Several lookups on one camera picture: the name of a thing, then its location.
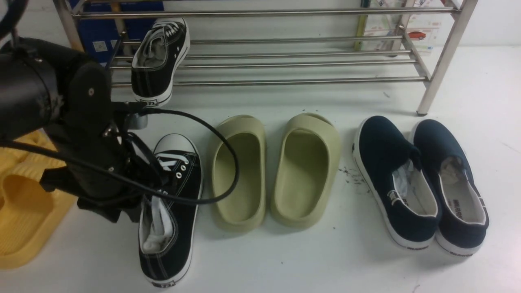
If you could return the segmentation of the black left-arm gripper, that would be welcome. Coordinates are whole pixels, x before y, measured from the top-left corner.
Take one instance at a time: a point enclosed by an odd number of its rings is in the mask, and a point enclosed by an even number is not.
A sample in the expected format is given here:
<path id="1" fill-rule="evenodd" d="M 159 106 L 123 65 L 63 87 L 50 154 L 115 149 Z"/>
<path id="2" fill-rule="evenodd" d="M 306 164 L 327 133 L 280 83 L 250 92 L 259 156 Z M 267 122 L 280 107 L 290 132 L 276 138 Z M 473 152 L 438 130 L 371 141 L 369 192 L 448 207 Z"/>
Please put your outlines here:
<path id="1" fill-rule="evenodd" d="M 42 188 L 74 195 L 79 208 L 113 223 L 122 212 L 139 222 L 144 193 L 110 177 L 121 175 L 147 187 L 159 182 L 151 151 L 136 135 L 126 133 L 134 106 L 111 101 L 110 76 L 97 62 L 81 61 L 55 70 L 63 97 L 60 118 L 44 131 L 59 154 L 91 163 L 102 173 L 67 163 L 44 171 Z"/>

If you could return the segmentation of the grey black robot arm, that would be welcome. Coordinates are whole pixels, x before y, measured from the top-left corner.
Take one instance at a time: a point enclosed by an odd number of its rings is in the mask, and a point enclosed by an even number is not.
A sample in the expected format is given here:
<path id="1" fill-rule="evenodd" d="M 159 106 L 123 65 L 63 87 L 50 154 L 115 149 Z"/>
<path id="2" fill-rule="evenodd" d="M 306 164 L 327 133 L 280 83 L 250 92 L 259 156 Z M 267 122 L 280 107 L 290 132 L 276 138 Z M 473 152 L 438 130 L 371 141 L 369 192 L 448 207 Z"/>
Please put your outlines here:
<path id="1" fill-rule="evenodd" d="M 47 167 L 40 186 L 78 198 L 79 208 L 116 223 L 125 212 L 140 221 L 144 193 L 110 175 L 147 187 L 160 182 L 127 134 L 142 102 L 112 102 L 111 76 L 94 58 L 42 39 L 21 38 L 1 48 L 1 140 L 43 129 L 65 167 Z"/>

